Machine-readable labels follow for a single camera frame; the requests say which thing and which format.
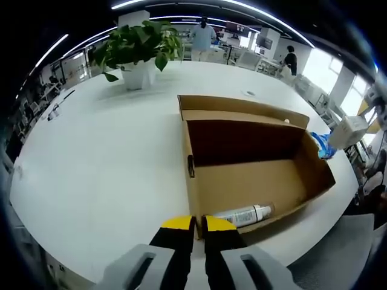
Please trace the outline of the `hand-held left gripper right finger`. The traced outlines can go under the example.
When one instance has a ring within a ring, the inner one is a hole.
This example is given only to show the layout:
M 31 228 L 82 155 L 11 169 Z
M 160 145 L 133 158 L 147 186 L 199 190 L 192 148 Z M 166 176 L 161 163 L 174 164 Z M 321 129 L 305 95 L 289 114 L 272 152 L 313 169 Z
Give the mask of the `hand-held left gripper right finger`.
M 203 216 L 205 270 L 210 289 L 297 289 L 288 268 L 257 246 L 247 246 L 227 220 Z

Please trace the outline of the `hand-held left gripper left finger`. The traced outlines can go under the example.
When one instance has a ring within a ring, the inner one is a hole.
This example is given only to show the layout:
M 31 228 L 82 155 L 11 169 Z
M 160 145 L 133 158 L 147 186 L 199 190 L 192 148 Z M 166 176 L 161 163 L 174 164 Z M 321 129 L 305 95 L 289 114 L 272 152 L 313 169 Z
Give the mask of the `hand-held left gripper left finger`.
M 196 219 L 164 222 L 149 244 L 138 244 L 109 264 L 97 289 L 184 289 L 190 273 Z

